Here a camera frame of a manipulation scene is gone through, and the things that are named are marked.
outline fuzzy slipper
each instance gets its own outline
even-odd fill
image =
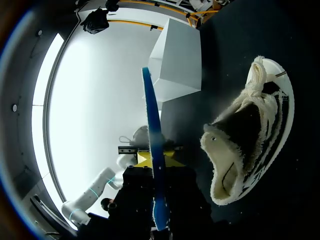
[[[201,147],[213,163],[211,198],[226,205],[244,197],[284,146],[294,119],[293,89],[285,70],[258,56],[244,90],[212,124]]]

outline white cube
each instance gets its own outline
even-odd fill
[[[201,91],[200,32],[169,19],[152,50],[148,68],[159,102]]]

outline white panel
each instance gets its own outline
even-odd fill
[[[32,107],[32,141],[36,163],[42,178],[49,173],[43,134],[43,112],[43,106]]]
[[[48,51],[46,52],[35,84],[32,103],[33,105],[44,104],[51,69],[63,43],[63,38],[59,34],[57,34],[53,39],[53,42],[51,43]]]
[[[147,123],[141,68],[160,35],[148,27],[117,23],[92,35],[79,26],[53,84],[49,137],[57,179],[67,200],[77,198],[105,167],[117,172],[118,138]],[[108,185],[88,210],[101,216]]]

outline dark floor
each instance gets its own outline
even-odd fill
[[[289,1],[235,0],[200,28],[202,90],[162,106],[162,132],[185,146],[177,157],[196,170],[199,188],[212,203],[214,221],[249,220],[260,226],[271,220],[275,229],[300,224],[298,218],[312,204],[313,185],[319,182],[315,181],[319,125],[313,110],[319,75],[309,13],[302,8],[299,12]],[[293,126],[282,151],[255,188],[239,201],[217,206],[210,198],[213,167],[200,149],[203,125],[240,93],[258,55],[275,60],[287,71],[295,98]]]

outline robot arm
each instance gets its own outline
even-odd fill
[[[62,205],[63,215],[77,227],[81,224],[86,224],[90,220],[86,210],[98,200],[107,184],[115,190],[119,190],[122,187],[123,173],[127,166],[135,163],[135,160],[132,155],[124,154],[116,162],[123,169],[122,171],[115,173],[111,168],[105,168],[81,196],[76,200],[66,201]]]
[[[63,215],[77,227],[85,224],[90,220],[85,211],[98,200],[104,191],[105,185],[109,184],[114,189],[121,187],[115,183],[115,178],[115,172],[109,167],[105,168],[80,197],[73,201],[66,201],[62,205]]]

